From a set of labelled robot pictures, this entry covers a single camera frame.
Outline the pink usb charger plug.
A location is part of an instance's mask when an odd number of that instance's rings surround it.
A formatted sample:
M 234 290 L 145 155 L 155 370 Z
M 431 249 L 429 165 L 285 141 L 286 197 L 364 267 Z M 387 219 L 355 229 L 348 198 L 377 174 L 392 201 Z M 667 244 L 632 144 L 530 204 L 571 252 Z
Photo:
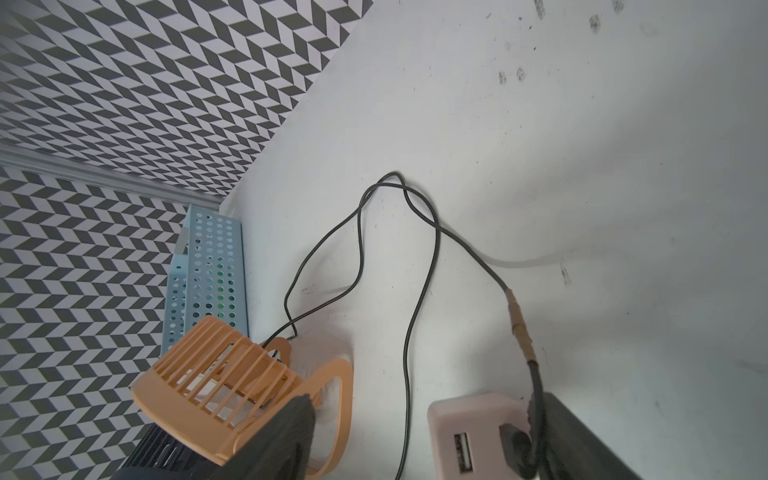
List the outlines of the pink usb charger plug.
M 517 479 L 502 446 L 506 424 L 529 430 L 523 404 L 490 392 L 433 402 L 427 411 L 439 479 Z

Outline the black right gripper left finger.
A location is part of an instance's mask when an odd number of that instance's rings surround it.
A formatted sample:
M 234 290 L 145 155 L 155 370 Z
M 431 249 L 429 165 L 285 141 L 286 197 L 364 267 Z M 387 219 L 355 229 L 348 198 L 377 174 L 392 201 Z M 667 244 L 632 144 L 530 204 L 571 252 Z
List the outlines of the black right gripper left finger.
M 304 479 L 315 421 L 309 395 L 291 399 L 210 478 Z

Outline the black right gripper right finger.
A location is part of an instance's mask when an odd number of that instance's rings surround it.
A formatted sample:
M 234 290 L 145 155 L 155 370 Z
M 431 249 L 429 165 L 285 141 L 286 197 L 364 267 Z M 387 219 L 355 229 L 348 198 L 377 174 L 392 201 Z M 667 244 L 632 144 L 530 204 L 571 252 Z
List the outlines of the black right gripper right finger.
M 547 445 L 540 479 L 640 480 L 554 394 L 544 393 Z

